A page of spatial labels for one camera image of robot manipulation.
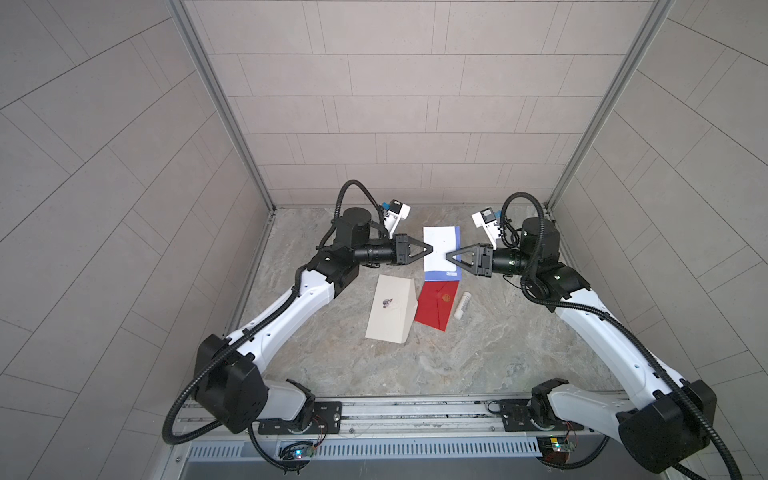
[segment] glue stick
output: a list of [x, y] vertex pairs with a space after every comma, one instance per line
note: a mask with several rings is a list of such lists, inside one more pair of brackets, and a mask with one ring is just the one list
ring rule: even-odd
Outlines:
[[462, 299], [458, 301], [458, 306], [456, 307], [456, 311], [453, 313], [453, 318], [457, 320], [461, 320], [464, 316], [464, 312], [467, 310], [467, 304], [469, 303], [469, 299], [472, 298], [472, 294], [470, 292], [464, 292], [464, 295], [462, 295]]

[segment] blue and white notepad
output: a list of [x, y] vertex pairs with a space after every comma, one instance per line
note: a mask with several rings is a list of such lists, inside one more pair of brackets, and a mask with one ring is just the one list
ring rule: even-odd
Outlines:
[[445, 259], [445, 254], [461, 245], [458, 227], [424, 227], [424, 243], [432, 253], [424, 257], [425, 282], [450, 282], [462, 279], [462, 269]]

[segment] tiled wall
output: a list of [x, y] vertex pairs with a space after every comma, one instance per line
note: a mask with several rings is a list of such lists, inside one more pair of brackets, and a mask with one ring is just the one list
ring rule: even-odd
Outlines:
[[[760, 0], [678, 0], [554, 208], [601, 298], [660, 358], [713, 387], [716, 429], [742, 473], [763, 477], [766, 25]], [[713, 447], [698, 460], [725, 478]]]
[[0, 478], [142, 478], [243, 289], [266, 207], [169, 17], [0, 4]]
[[546, 200], [651, 3], [185, 5], [291, 205], [351, 178], [410, 203]]

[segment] red envelope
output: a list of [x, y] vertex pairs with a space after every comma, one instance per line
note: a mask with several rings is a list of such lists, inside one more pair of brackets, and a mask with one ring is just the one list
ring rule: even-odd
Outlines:
[[458, 282], [424, 282], [414, 320], [445, 332], [456, 290]]

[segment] metal corner post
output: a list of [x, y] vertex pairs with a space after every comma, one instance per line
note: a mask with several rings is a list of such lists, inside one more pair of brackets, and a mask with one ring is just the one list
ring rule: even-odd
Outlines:
[[675, 0], [656, 0], [650, 7], [650, 11], [640, 26], [640, 30], [632, 41], [627, 54], [624, 56], [624, 60], [621, 62], [613, 81], [608, 86], [608, 90], [601, 99], [597, 110], [595, 110], [587, 129], [581, 136], [573, 155], [571, 155], [571, 159], [565, 165], [565, 170], [563, 170], [558, 184], [552, 190], [552, 195], [547, 201], [550, 211], [560, 201], [566, 186], [576, 174], [576, 170], [584, 160], [584, 157], [586, 157], [589, 147], [591, 147], [594, 139], [597, 138], [608, 115], [614, 109], [616, 102], [621, 96], [621, 92], [627, 87], [632, 74], [637, 70], [637, 66], [640, 65], [645, 52], [648, 50], [648, 46], [653, 41], [659, 28], [661, 28], [661, 24], [667, 19], [667, 12], [674, 2]]
[[267, 208], [270, 212], [274, 212], [275, 203], [272, 201], [272, 197], [266, 188], [264, 180], [261, 178], [261, 175], [259, 175], [253, 155], [251, 155], [250, 150], [248, 149], [243, 132], [240, 131], [240, 127], [234, 117], [227, 96], [224, 94], [221, 85], [216, 78], [214, 68], [208, 61], [208, 56], [203, 49], [203, 45], [200, 43], [200, 39], [194, 29], [194, 25], [192, 25], [192, 21], [189, 18], [183, 0], [167, 0], [167, 4], [170, 16], [176, 23], [176, 26], [181, 33], [181, 37], [187, 45], [187, 49], [192, 56], [197, 71], [200, 72], [200, 77], [203, 79], [203, 83], [211, 94], [216, 109], [221, 114], [224, 127], [227, 129], [227, 133], [232, 139], [232, 143], [234, 143], [237, 153], [240, 154], [240, 158], [243, 159], [250, 176], [253, 178], [253, 181], [256, 182], [256, 186], [258, 187], [264, 202], [266, 202]]

